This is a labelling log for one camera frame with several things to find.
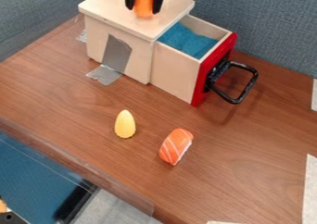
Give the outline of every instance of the blue sponge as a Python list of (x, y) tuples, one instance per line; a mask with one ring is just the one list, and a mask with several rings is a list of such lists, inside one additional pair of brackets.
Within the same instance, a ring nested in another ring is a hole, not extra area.
[(195, 34), (184, 25), (176, 23), (158, 40), (196, 59), (204, 56), (218, 41)]

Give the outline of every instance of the drawer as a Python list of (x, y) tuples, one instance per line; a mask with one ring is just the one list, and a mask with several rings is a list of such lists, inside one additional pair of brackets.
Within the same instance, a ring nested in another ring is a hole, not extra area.
[(210, 69), (233, 50), (236, 34), (190, 15), (183, 17), (180, 23), (191, 31), (218, 42), (200, 59), (155, 42), (151, 83), (197, 106), (206, 96), (204, 86)]

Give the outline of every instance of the orange cone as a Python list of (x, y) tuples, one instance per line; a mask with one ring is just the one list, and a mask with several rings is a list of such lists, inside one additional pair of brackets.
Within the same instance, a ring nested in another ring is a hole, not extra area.
[(134, 12), (138, 17), (148, 18), (152, 13), (153, 0), (135, 0)]

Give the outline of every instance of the blue fabric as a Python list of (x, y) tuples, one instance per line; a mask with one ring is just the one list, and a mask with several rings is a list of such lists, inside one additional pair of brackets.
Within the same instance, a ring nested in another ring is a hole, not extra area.
[(0, 194), (31, 224), (55, 223), (54, 213), (80, 181), (70, 173), (0, 131)]
[(176, 23), (158, 40), (196, 59), (204, 56), (218, 41), (197, 35), (181, 23)]

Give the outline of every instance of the sushi toy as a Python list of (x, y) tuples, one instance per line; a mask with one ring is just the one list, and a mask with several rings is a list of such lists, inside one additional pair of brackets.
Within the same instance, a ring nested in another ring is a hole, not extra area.
[(115, 123), (115, 132), (122, 139), (127, 139), (135, 134), (136, 127), (133, 115), (128, 110), (122, 110)]
[(183, 157), (189, 146), (192, 144), (194, 136), (184, 129), (175, 129), (164, 140), (159, 148), (159, 157), (172, 165), (176, 165)]

